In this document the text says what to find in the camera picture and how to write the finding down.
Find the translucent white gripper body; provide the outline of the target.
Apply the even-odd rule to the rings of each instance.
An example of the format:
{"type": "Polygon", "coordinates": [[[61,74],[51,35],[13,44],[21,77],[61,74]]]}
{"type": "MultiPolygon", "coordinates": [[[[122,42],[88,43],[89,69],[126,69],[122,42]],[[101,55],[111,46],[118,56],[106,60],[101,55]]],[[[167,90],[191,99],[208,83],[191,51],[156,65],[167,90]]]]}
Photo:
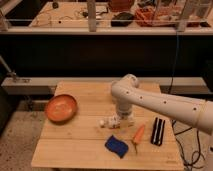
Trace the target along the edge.
{"type": "Polygon", "coordinates": [[[134,125],[133,115],[116,115],[116,122],[119,127],[130,127],[134,125]]]}

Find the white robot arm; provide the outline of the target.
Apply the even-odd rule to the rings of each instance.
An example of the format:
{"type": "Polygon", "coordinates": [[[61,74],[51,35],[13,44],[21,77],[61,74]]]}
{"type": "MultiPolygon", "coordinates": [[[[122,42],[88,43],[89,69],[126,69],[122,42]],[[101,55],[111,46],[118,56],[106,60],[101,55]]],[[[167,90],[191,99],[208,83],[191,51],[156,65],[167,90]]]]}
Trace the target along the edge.
{"type": "Polygon", "coordinates": [[[210,135],[204,171],[213,171],[213,102],[139,89],[136,76],[127,74],[111,85],[111,95],[116,99],[116,113],[128,118],[132,106],[175,119],[210,135]]]}

